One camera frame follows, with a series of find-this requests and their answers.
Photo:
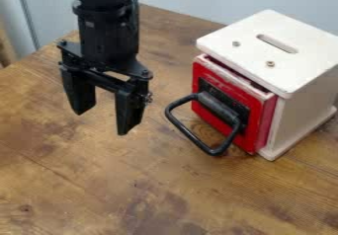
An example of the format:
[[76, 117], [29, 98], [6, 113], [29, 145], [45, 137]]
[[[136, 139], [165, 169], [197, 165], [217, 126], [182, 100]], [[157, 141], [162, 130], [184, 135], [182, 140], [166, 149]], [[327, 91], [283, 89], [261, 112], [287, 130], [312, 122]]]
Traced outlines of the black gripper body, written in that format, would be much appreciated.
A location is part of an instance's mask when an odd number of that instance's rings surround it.
[[78, 42], [62, 40], [59, 72], [66, 91], [148, 91], [153, 74], [137, 60], [140, 19], [136, 5], [72, 6]]

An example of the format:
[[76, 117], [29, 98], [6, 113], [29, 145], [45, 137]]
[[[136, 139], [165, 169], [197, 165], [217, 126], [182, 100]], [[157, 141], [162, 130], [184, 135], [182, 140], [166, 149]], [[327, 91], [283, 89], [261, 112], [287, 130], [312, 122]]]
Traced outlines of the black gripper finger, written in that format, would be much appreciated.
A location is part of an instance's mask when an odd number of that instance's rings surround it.
[[96, 105], [94, 86], [63, 67], [59, 69], [59, 77], [70, 108], [80, 116]]
[[133, 80], [114, 94], [117, 134], [125, 135], [141, 122], [149, 95], [149, 82]]

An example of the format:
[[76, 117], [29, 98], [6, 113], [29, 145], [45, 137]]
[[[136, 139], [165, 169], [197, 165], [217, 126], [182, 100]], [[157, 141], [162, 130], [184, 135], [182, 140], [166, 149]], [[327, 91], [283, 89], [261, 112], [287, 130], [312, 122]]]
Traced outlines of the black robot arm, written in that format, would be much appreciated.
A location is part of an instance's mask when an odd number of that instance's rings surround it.
[[114, 94], [117, 133], [125, 135], [141, 122], [150, 101], [150, 70], [138, 62], [138, 0], [73, 0], [78, 41], [55, 47], [61, 84], [73, 112], [96, 105], [94, 89]]

